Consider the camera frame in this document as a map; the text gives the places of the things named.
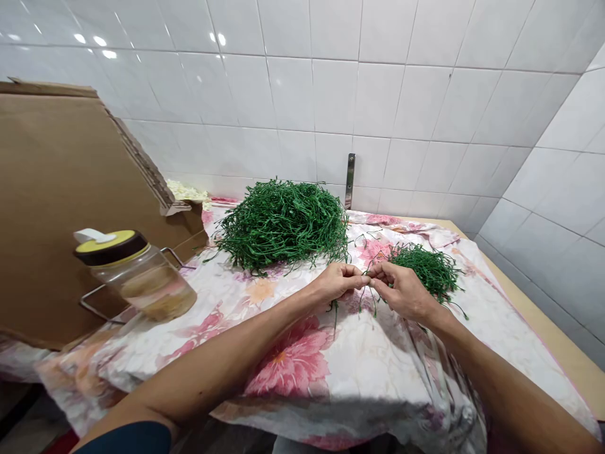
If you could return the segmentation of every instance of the green vegetable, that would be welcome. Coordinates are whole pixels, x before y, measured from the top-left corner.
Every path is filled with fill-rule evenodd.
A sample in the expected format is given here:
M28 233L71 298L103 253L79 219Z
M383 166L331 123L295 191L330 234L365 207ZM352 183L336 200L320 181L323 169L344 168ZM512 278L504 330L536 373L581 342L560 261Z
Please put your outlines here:
M247 189L248 196L227 212L217 231L222 238L216 245L231 254L233 265L264 277L264 268L277 262L291 271L304 261L315 266L320 255L328 263L347 261L349 218L328 191L315 183L276 180Z
M413 269L420 282L439 304L448 302L458 306L448 293L455 290L464 291L456 284L458 272L462 270L455 268L456 261L448 254L441 251L430 252L419 244L408 243L391 247L388 260L394 265ZM468 320L464 310L460 310Z

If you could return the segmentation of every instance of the white tile wall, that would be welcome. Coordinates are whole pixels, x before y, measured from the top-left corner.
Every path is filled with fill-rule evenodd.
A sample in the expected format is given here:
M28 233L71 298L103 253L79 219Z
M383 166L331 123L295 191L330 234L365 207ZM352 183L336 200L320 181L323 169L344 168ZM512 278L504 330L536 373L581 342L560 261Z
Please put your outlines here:
M592 30L601 36L594 22L603 13L603 4L588 3L565 6L570 14L579 14L572 11L577 8L590 8L591 13L570 45L580 55L568 51L560 67L585 67L584 52L598 47L588 35ZM558 12L552 5L538 0L536 4L541 15L555 20ZM582 50L577 48L579 40L585 40ZM600 58L595 57L588 65L593 69L579 79L476 240L605 370L605 69L600 67ZM552 75L545 90L549 85L554 88L555 84L571 82L563 77L567 75ZM515 156L511 155L513 168L529 151L517 150Z
M552 123L541 149L572 151L509 199L599 241L600 211L543 199L576 152L605 154L603 40L601 0L6 0L0 76L90 84L163 172L211 192L278 176L340 195L353 152L354 206L471 234Z

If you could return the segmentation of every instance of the cardboard sheet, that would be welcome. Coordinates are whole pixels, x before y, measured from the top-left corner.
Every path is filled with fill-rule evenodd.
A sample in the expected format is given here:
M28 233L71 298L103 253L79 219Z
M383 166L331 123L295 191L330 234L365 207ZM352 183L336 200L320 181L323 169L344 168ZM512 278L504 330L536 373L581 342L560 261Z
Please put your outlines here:
M0 83L0 156L0 332L18 340L61 349L103 324L78 306L99 282L73 257L72 232L136 229L183 260L205 245L199 209L178 212L182 202L90 87ZM109 292L91 304L110 316L124 308Z

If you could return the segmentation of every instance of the cloth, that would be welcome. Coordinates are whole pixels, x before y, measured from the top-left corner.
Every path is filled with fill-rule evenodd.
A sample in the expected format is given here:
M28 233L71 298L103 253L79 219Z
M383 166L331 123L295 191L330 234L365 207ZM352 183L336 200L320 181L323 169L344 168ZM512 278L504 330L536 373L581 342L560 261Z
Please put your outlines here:
M210 236L233 203L215 203L202 218ZM468 314L452 312L481 341L525 373L590 432L598 426L563 371L515 311L475 243L434 224L349 211L350 260L365 270L389 245L421 243L456 259L464 271L453 294ZM310 283L325 267L288 274L275 265L254 278L211 248L183 275L198 292L192 309L168 323L142 315L110 327L64 354L51 354L36 370L80 435L125 393L170 361L226 329L277 304ZM212 415L331 451L383 433L426 453L480 453L487 448L478 398L440 340L407 322L367 288L339 301L335 312L296 325L258 366L239 397Z
M139 421L97 437L74 454L168 454L170 431L156 421Z

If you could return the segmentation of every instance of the pile of green stems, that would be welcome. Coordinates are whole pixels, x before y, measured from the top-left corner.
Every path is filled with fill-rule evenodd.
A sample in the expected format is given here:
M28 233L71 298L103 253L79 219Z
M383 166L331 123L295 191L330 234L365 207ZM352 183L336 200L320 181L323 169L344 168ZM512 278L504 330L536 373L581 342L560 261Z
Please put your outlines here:
M265 268L287 264L290 271L304 262L315 265L346 262L348 217L339 199L316 183L271 180L248 187L243 202L220 222L219 250L231 254L233 265L253 276Z

